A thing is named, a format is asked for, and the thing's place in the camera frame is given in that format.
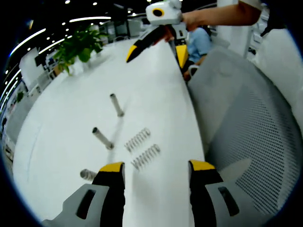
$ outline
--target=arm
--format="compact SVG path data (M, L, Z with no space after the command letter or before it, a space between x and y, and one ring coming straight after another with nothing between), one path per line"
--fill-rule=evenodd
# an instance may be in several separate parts
M245 26L257 22L261 11L239 1L237 5L196 10L183 14L189 30L199 25Z
M200 60L195 63L195 65L201 65L205 58L206 55L203 55L202 58L200 58Z

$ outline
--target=person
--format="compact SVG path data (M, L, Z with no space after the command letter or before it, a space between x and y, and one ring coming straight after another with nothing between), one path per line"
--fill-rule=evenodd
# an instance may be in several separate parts
M211 50L213 44L211 42L211 31L208 27L197 27L189 32L189 43L187 45L188 60L185 63L182 72L185 81L190 80L188 68L189 66L201 65L207 53Z
M261 10L259 0L241 0L234 5L183 13L183 22L186 23L188 31L194 31L198 26L204 25L249 26L258 21ZM165 35L154 44L162 39L166 42L174 39L168 27Z

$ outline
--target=office desk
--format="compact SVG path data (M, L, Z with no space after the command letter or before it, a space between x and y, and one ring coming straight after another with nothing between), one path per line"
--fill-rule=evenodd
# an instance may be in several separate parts
M53 219L84 183L82 169L125 162L123 226L193 226L188 160L204 160L194 109L169 45L160 42L126 64L126 40L105 47L92 68L56 77L28 114L17 144L14 179L40 220ZM125 112L118 118L109 95ZM108 151L97 126L115 144ZM124 144L147 127L151 136L132 153ZM160 155L137 171L130 162L158 144Z

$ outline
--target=ceiling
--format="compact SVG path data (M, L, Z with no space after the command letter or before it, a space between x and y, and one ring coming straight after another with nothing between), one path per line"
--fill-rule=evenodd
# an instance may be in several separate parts
M88 26L90 23L99 23L105 20L86 20L70 23L71 19L81 17L108 16L114 17L112 6L114 3L131 9L131 13L145 13L145 8L150 3L159 0L70 0L69 4L65 4L65 0L31 0L25 1L18 12L19 17L9 16L8 21L14 25L16 42L13 46L17 46L32 34L46 28L46 31L30 39L21 47L19 47L11 57L8 57L6 67L2 74L2 83L0 89L3 91L7 85L6 81L17 73L20 59L27 53L28 48L42 50L52 44L52 41L63 39L65 35L72 35L73 31L80 26ZM203 5L214 3L216 0L183 0L182 12L192 11ZM29 29L30 21L33 20L31 29Z

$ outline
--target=hand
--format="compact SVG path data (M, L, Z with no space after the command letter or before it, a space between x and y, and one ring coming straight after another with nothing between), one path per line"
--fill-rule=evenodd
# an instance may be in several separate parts
M198 11L183 13L183 22L185 22L188 31L193 31L200 25L197 19L198 18L197 12ZM167 26L165 26L165 35L161 39L154 42L153 45L156 45L162 39L164 39L165 42L172 41L175 39Z
M199 25L198 17L199 17L199 11L191 11L188 13L183 13L183 22L186 24L188 31L195 30Z
M190 80L190 74L188 70L185 73L183 73L183 78L186 82Z

